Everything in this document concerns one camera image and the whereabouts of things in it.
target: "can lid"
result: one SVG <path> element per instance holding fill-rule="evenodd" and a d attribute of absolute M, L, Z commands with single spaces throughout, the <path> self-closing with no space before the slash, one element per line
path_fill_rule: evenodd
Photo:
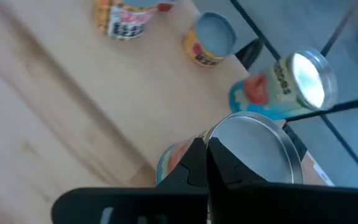
<path fill-rule="evenodd" d="M 314 110 L 328 110 L 337 101 L 335 74 L 328 61 L 315 49 L 296 51 L 290 68 L 301 99 Z"/>
<path fill-rule="evenodd" d="M 198 40 L 213 55 L 225 57 L 232 54 L 236 33 L 223 16 L 206 12 L 200 16 L 195 25 Z"/>
<path fill-rule="evenodd" d="M 240 161 L 269 182 L 303 182 L 300 158 L 291 139 L 261 114 L 232 114 L 215 127 L 210 137 L 218 138 Z"/>

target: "wooden table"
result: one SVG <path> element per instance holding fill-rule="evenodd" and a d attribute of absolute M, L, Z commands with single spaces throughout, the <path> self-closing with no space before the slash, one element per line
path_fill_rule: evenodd
<path fill-rule="evenodd" d="M 50 223 L 62 193 L 150 187 L 171 144 L 227 116 L 234 57 L 199 68 L 180 47 L 183 0 L 143 37 L 109 40 L 88 0 L 0 0 L 0 223 Z"/>

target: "yellow label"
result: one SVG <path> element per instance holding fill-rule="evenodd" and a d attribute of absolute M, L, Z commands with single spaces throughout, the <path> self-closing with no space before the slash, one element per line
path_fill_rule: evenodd
<path fill-rule="evenodd" d="M 97 0 L 96 1 L 94 21 L 96 23 L 96 27 L 104 34 L 107 31 L 109 12 L 110 12 L 110 3 L 111 3 L 110 0 Z"/>
<path fill-rule="evenodd" d="M 191 58 L 191 60 L 199 66 L 211 68 L 224 59 L 224 57 L 213 55 L 203 47 L 197 39 L 194 27 L 190 27 L 189 31 L 183 38 L 182 45 L 189 58 Z"/>

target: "tin can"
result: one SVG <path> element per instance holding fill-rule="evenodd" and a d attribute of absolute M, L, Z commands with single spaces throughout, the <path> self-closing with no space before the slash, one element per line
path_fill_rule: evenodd
<path fill-rule="evenodd" d="M 314 49 L 296 51 L 273 67 L 237 82 L 229 92 L 233 113 L 252 111 L 270 119 L 328 110 L 336 99 L 335 75 Z"/>
<path fill-rule="evenodd" d="M 157 10 L 158 0 L 97 0 L 98 29 L 120 40 L 139 37 Z"/>
<path fill-rule="evenodd" d="M 168 12 L 178 2 L 178 0 L 160 0 L 158 9 L 160 12 Z"/>
<path fill-rule="evenodd" d="M 213 128 L 169 147 L 157 166 L 157 184 L 180 162 L 195 138 L 208 144 L 218 138 L 247 167 L 269 182 L 303 183 L 301 162 L 291 139 L 272 120 L 257 113 L 239 112 Z"/>
<path fill-rule="evenodd" d="M 187 56 L 202 67 L 214 67 L 232 54 L 236 34 L 219 14 L 206 12 L 189 28 L 182 46 Z"/>

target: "colorful can label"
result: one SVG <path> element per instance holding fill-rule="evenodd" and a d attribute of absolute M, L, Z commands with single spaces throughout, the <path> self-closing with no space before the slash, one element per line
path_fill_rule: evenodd
<path fill-rule="evenodd" d="M 213 130 L 214 128 L 204 131 L 196 137 L 173 144 L 169 147 L 160 158 L 157 166 L 157 184 L 161 183 L 161 181 L 178 165 L 195 138 L 202 138 L 203 141 L 207 143 Z"/>
<path fill-rule="evenodd" d="M 203 44 L 197 38 L 194 26 L 191 26 L 184 36 L 182 46 L 187 56 L 202 67 L 215 67 L 224 59 L 224 57 L 213 55 L 203 47 Z"/>
<path fill-rule="evenodd" d="M 177 2 L 177 0 L 160 0 L 158 9 L 160 12 L 168 12 Z"/>
<path fill-rule="evenodd" d="M 233 85 L 230 104 L 233 112 L 251 111 L 270 119 L 285 119 L 313 110 L 299 98 L 288 59 L 279 60 L 272 68 Z"/>
<path fill-rule="evenodd" d="M 96 11 L 98 29 L 104 34 L 123 40 L 139 37 L 157 5 L 132 7 L 119 1 L 99 0 Z"/>

